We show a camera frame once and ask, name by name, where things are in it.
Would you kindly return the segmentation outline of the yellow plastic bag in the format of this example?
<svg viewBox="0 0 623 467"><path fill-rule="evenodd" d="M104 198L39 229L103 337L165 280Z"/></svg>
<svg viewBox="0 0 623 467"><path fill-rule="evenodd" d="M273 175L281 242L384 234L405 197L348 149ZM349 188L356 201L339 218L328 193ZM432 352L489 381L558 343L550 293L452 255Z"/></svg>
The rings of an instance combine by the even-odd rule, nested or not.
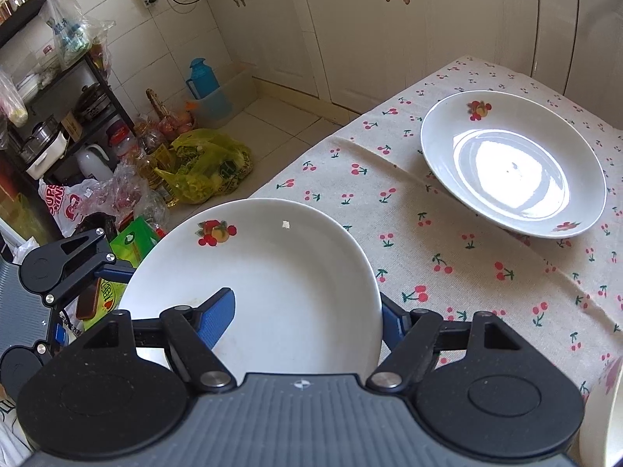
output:
<svg viewBox="0 0 623 467"><path fill-rule="evenodd" d="M174 162L155 173L173 196L188 205L200 205L213 196L229 194L253 168L245 144L211 129L195 129L171 142Z"/></svg>

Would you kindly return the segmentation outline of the white kettle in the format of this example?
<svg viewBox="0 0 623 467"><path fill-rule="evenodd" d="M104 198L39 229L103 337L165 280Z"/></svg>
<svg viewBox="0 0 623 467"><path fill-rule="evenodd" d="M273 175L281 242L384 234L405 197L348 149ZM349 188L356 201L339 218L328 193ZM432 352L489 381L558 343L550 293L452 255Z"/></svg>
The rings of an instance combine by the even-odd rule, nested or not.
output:
<svg viewBox="0 0 623 467"><path fill-rule="evenodd" d="M78 168L86 178L93 178L105 183L113 177L111 159L98 144L84 146L76 153Z"/></svg>

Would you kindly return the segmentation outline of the pink floral bowl right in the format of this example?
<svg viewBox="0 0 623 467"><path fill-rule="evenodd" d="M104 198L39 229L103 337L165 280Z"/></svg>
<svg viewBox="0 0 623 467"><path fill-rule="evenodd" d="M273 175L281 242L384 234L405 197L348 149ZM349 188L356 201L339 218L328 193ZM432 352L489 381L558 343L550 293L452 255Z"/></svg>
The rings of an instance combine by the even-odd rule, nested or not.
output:
<svg viewBox="0 0 623 467"><path fill-rule="evenodd" d="M583 466L622 465L622 357L604 368L586 402L579 448Z"/></svg>

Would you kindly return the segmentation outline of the green carton box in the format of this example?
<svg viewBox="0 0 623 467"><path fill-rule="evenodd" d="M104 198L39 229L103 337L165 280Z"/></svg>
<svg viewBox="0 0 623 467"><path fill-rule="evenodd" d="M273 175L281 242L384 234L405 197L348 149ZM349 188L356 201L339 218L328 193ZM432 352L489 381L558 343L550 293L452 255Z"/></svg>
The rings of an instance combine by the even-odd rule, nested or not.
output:
<svg viewBox="0 0 623 467"><path fill-rule="evenodd" d="M110 242L110 246L117 258L137 268L163 235L162 230L154 230L143 216L139 216Z"/></svg>

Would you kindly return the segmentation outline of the black storage shelf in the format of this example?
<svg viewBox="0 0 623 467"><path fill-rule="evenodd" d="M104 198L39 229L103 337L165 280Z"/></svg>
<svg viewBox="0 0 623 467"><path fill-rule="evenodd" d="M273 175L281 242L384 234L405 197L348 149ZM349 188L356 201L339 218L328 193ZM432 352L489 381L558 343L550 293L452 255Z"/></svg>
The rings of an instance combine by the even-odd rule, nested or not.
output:
<svg viewBox="0 0 623 467"><path fill-rule="evenodd" d="M76 107L83 90L93 84L98 84L101 92L106 95L106 105L98 110L95 116L83 119L78 116ZM77 153L90 144L103 144L109 129L116 121L121 120L129 129L133 128L130 116L88 53L83 54L71 67L56 76L33 101L26 105L26 108L28 122L25 129L23 131L9 129L9 136L15 142L24 141L25 136L31 133L37 123L49 117L61 121L65 116L73 115L83 128L76 138L69 133L64 134L68 137L67 146L56 162L53 162L42 175L46 183L55 186L75 186L84 180L83 173L79 170ZM1 153L1 178L8 178L13 183L19 205L25 209L23 218L12 215L9 217L9 224L24 238L34 237L40 244L61 238L58 226L38 195L38 180L28 175L26 162L20 157L16 147L9 147Z"/></svg>

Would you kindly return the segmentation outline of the blue thermos jug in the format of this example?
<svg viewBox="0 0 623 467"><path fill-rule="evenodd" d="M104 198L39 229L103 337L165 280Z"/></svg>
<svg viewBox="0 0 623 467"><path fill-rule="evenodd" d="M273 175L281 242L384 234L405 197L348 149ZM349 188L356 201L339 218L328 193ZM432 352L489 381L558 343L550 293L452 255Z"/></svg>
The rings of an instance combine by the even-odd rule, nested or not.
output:
<svg viewBox="0 0 623 467"><path fill-rule="evenodd" d="M195 58L190 63L190 77L186 80L187 88L195 99L202 99L220 88L215 72L204 58Z"/></svg>

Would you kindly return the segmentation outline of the cherry print tablecloth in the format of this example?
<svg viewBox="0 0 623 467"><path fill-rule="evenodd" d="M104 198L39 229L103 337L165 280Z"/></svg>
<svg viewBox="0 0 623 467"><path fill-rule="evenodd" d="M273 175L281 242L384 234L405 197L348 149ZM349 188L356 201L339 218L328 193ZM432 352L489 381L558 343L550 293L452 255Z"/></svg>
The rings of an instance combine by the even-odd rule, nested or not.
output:
<svg viewBox="0 0 623 467"><path fill-rule="evenodd" d="M472 90L524 95L582 135L601 162L606 209L597 226L551 239L516 234L454 199L424 161L424 115ZM499 315L588 397L622 352L622 133L544 84L461 57L359 116L262 86L251 113L288 132L296 150L260 190L332 216L371 262L380 289L449 321Z"/></svg>

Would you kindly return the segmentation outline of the far white fruit plate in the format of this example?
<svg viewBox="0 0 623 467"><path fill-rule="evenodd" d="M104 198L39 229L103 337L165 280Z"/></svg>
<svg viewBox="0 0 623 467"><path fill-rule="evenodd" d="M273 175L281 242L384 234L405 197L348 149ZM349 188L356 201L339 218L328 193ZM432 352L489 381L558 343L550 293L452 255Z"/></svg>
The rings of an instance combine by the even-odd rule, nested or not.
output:
<svg viewBox="0 0 623 467"><path fill-rule="evenodd" d="M605 176L589 143L524 96L478 90L445 97L423 117L420 145L455 198L512 232L574 237L605 210Z"/></svg>

